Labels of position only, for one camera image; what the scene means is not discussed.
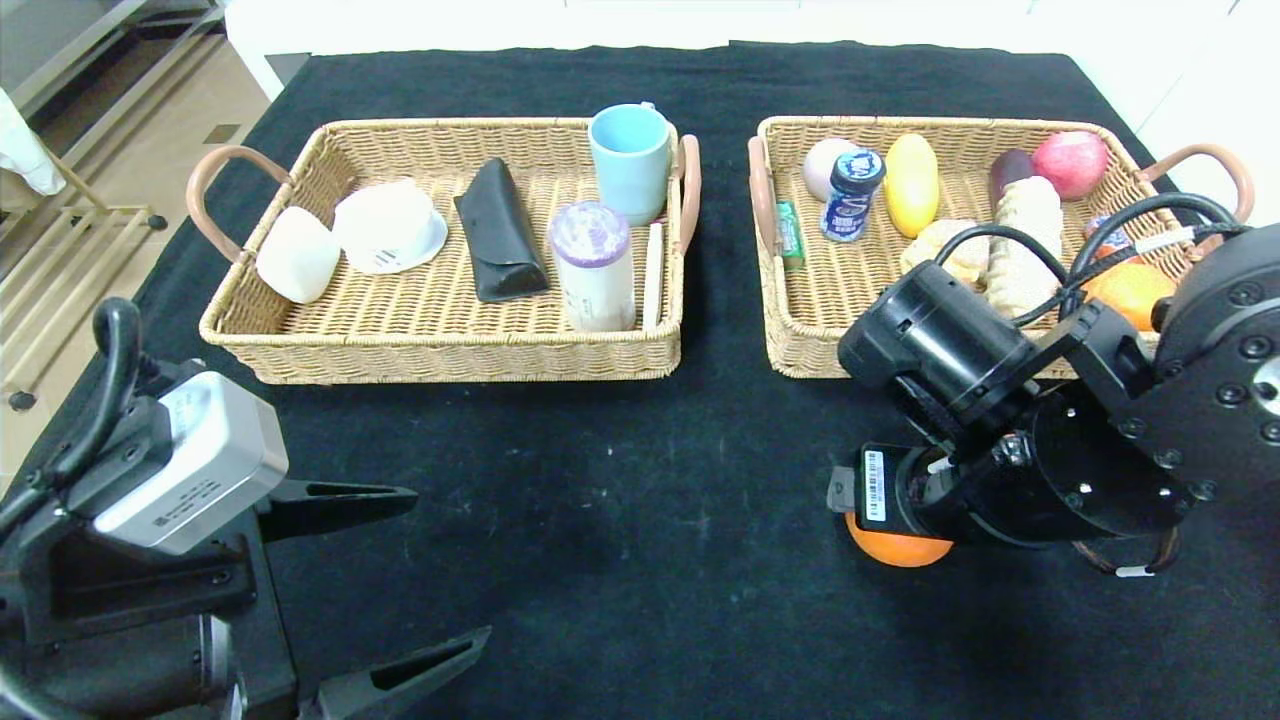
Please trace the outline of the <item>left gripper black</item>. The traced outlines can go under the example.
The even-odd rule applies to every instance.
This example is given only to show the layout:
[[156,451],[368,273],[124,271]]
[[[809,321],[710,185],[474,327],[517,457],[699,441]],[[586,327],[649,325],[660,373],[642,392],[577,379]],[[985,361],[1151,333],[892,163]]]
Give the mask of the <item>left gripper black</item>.
[[[247,512],[182,556],[105,539],[67,510],[45,512],[46,717],[293,716],[298,680],[262,539],[361,527],[417,501],[416,491],[398,486],[284,479],[259,524]],[[490,637],[490,626],[479,626],[328,678],[300,717],[389,719],[471,669]]]

